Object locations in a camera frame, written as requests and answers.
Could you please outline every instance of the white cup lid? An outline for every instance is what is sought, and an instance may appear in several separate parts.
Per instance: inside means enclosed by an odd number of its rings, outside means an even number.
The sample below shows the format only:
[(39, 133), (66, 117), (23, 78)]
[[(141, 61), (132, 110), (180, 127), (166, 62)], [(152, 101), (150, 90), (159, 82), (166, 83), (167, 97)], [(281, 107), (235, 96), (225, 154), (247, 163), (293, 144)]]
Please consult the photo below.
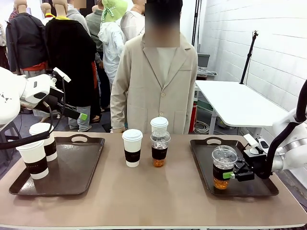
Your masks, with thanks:
[(16, 149), (18, 151), (23, 151), (23, 150), (29, 150), (29, 149), (34, 149), (40, 145), (43, 145), (44, 144), (44, 140), (39, 140), (39, 141), (36, 141), (36, 142), (33, 142), (33, 143), (30, 143), (30, 144), (26, 144), (26, 145), (22, 145), (22, 146), (19, 146), (19, 147), (16, 147)]
[(128, 129), (123, 133), (122, 137), (126, 141), (138, 141), (143, 138), (143, 133), (137, 129)]
[(36, 135), (48, 131), (49, 128), (50, 128), (49, 123), (36, 123), (30, 127), (29, 133), (31, 135)]
[(168, 126), (168, 120), (165, 117), (159, 116), (151, 120), (150, 124), (154, 127)]

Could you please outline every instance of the black coat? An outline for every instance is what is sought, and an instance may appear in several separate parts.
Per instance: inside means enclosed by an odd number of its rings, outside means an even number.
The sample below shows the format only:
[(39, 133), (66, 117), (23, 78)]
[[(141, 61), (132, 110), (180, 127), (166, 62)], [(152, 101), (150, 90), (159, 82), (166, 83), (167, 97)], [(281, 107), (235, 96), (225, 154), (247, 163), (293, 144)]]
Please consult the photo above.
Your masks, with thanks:
[(95, 42), (78, 21), (52, 19), (46, 25), (46, 43), (51, 66), (71, 79), (65, 82), (66, 103), (90, 106), (94, 98)]
[(45, 27), (42, 22), (28, 13), (20, 13), (11, 20), (11, 33), (6, 27), (6, 39), (10, 70), (16, 71), (16, 57), (11, 42), (15, 43), (19, 68), (25, 69), (47, 61)]

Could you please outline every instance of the green hat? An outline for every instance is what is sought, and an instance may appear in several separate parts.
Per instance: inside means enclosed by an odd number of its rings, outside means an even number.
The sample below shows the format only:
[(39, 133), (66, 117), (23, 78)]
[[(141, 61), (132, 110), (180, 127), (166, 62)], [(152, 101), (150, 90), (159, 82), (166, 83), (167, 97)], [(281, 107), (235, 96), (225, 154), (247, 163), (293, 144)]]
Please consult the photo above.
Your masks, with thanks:
[(101, 20), (103, 23), (115, 22), (124, 16), (128, 3), (125, 0), (102, 0), (104, 10)]

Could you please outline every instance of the brown serving tray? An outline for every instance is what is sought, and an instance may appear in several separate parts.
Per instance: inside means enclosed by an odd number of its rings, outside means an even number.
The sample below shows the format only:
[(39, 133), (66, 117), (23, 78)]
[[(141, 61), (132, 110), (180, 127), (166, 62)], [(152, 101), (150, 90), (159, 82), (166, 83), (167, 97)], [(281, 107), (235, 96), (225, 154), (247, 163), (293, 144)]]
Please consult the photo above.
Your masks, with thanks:
[(277, 187), (270, 179), (262, 180), (256, 175), (255, 179), (251, 181), (239, 182), (236, 179), (231, 179), (225, 190), (215, 188), (213, 184), (213, 160), (211, 158), (213, 150), (218, 145), (228, 145), (236, 150), (239, 159), (243, 159), (242, 151), (245, 150), (245, 147), (238, 140), (223, 140), (217, 137), (191, 140), (190, 143), (201, 179), (212, 194), (237, 197), (276, 196), (279, 194)]
[[(82, 138), (86, 141), (73, 141)], [(20, 196), (71, 196), (86, 192), (91, 184), (104, 138), (90, 138), (83, 134), (56, 137), (58, 157), (48, 162), (49, 174), (33, 180), (25, 169), (9, 191)]]

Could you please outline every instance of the table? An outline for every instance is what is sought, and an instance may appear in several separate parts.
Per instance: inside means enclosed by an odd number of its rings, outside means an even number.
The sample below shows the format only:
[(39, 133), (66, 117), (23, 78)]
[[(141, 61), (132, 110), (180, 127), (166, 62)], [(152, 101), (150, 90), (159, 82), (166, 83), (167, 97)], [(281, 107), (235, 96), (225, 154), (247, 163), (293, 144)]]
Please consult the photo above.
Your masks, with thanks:
[(196, 81), (213, 107), (209, 134), (213, 134), (217, 114), (231, 127), (255, 127), (259, 137), (262, 127), (271, 127), (287, 112), (246, 85), (232, 81)]
[[(73, 132), (54, 132), (72, 136)], [(167, 162), (152, 166), (149, 135), (141, 162), (126, 166), (121, 134), (86, 133), (106, 143), (87, 194), (26, 198), (8, 190), (24, 169), (18, 161), (0, 180), (0, 226), (30, 229), (267, 229), (298, 227), (307, 214), (284, 184), (271, 177), (280, 194), (267, 198), (221, 198), (204, 188), (194, 162), (191, 139), (208, 135), (172, 135)], [(240, 136), (219, 136), (237, 139)]]

